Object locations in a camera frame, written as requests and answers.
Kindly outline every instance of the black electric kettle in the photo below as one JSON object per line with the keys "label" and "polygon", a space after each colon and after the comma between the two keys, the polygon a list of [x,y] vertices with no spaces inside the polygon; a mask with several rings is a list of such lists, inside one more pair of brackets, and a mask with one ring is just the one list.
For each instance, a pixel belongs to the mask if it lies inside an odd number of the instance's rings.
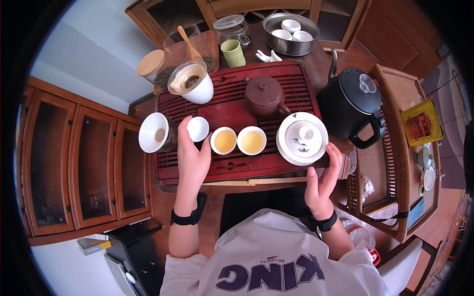
{"label": "black electric kettle", "polygon": [[[385,119],[380,115],[382,104],[380,90],[365,72],[357,68],[346,68],[337,75],[337,53],[332,49],[333,60],[329,69],[328,84],[316,99],[328,134],[349,138],[359,149],[365,149],[380,140],[385,134]],[[374,135],[363,141],[358,134],[369,124]]]}

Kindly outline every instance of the kettle lid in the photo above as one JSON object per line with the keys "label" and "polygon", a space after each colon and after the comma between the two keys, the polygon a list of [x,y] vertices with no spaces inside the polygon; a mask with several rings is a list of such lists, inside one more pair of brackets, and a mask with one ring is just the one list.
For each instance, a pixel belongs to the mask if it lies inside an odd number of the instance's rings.
{"label": "kettle lid", "polygon": [[245,95],[252,103],[267,106],[280,99],[282,86],[275,78],[269,76],[255,77],[248,82]]}
{"label": "kettle lid", "polygon": [[339,83],[347,100],[360,112],[369,115],[380,109],[380,90],[364,71],[346,68],[339,75]]}

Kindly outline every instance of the white wall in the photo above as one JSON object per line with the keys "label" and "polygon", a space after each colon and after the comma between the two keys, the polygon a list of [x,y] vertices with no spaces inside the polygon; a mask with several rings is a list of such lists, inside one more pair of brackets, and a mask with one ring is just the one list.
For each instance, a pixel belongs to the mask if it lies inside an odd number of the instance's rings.
{"label": "white wall", "polygon": [[77,240],[31,247],[36,262],[57,296],[124,295],[105,259],[105,250],[84,256]]}
{"label": "white wall", "polygon": [[77,0],[41,49],[30,75],[123,113],[153,91],[137,75],[156,46],[125,14],[133,0]]}

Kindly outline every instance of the hand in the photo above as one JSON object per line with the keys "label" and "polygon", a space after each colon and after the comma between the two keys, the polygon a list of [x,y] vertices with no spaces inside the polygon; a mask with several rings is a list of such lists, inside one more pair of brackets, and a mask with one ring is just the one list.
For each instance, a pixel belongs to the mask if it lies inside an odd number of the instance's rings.
{"label": "hand", "polygon": [[318,221],[327,220],[332,216],[334,207],[329,196],[336,186],[342,163],[341,152],[333,143],[327,144],[326,152],[329,154],[329,167],[324,170],[319,184],[313,167],[309,167],[306,173],[304,201]]}
{"label": "hand", "polygon": [[178,169],[179,184],[178,189],[186,188],[190,195],[196,195],[201,188],[201,184],[207,176],[210,166],[210,136],[202,143],[199,151],[189,137],[188,122],[192,115],[189,115],[178,126]]}

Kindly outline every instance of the red wooden tea tray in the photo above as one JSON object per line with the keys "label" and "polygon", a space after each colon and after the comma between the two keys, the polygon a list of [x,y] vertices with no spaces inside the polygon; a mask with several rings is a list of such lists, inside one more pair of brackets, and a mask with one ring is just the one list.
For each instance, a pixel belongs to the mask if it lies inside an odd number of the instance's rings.
{"label": "red wooden tea tray", "polygon": [[[181,96],[169,92],[160,94],[156,99],[155,111],[171,117],[177,124],[192,114],[207,119],[210,131],[221,126],[228,126],[238,134],[246,126],[258,126],[265,132],[267,145],[259,155],[248,156],[237,147],[226,155],[212,152],[212,162],[205,182],[248,179],[307,169],[307,166],[295,166],[288,163],[278,152],[275,135],[281,122],[285,119],[284,115],[256,117],[246,109],[244,105],[246,88],[244,77],[246,76],[248,78],[258,76],[275,78],[283,87],[285,105],[292,113],[308,112],[321,119],[308,73],[300,64],[290,61],[258,63],[210,74],[214,85],[214,96],[207,104],[193,104]],[[176,151],[154,153],[154,165],[155,175],[160,183],[165,185],[178,183]],[[315,168],[327,165],[326,154],[312,164]]]}

